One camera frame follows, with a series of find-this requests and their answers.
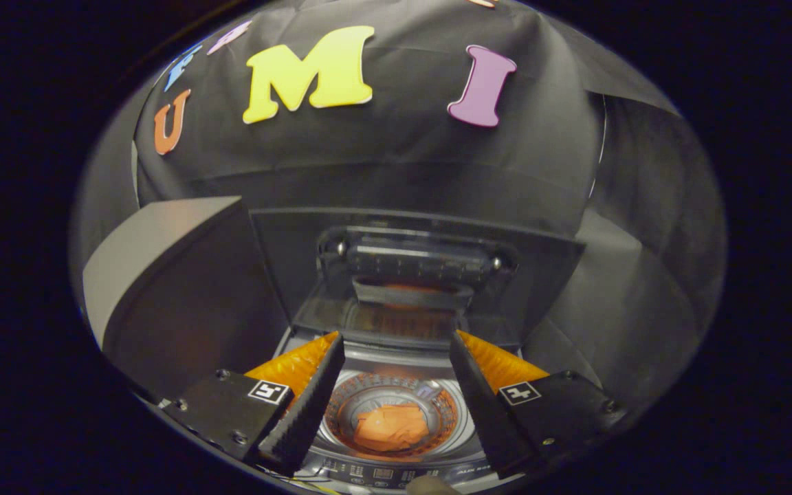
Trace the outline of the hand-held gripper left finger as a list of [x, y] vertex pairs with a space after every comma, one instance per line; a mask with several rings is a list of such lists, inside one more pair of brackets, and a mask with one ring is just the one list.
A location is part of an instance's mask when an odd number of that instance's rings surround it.
[[219, 369], [168, 400], [164, 414], [239, 463], [301, 469], [345, 362], [334, 331], [247, 373]]

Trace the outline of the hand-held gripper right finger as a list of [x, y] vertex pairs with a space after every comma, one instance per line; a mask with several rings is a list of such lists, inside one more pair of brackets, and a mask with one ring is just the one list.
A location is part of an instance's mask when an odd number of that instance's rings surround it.
[[500, 479], [540, 475], [611, 436], [628, 411], [572, 370], [548, 373], [455, 330], [450, 363], [482, 449]]

